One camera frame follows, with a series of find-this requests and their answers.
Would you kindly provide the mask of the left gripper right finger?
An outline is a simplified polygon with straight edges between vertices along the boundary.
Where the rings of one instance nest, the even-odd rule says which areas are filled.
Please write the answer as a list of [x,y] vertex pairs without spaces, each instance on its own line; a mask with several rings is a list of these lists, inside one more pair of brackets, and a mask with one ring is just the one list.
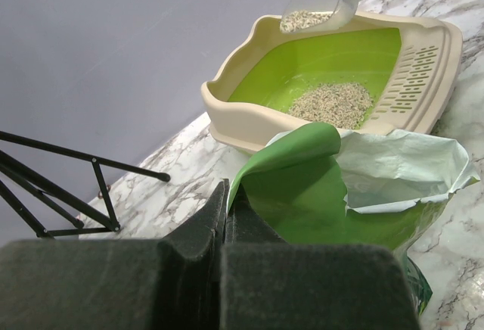
[[404,273],[385,248],[288,244],[244,193],[221,254],[221,329],[418,329]]

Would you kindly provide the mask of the green litter bag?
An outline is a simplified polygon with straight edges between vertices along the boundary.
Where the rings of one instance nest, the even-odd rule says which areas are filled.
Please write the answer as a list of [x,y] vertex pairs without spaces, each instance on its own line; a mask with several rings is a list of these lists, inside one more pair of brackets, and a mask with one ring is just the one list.
[[432,289],[408,249],[459,190],[479,181],[456,140],[395,129],[386,135],[310,123],[273,137],[231,183],[291,244],[377,244],[402,264],[417,313]]

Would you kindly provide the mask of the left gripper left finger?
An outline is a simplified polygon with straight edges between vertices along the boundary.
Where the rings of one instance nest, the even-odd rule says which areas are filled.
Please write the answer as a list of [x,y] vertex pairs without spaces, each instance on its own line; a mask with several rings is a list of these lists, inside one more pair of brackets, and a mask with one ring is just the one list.
[[229,184],[163,238],[14,241],[3,329],[216,329]]

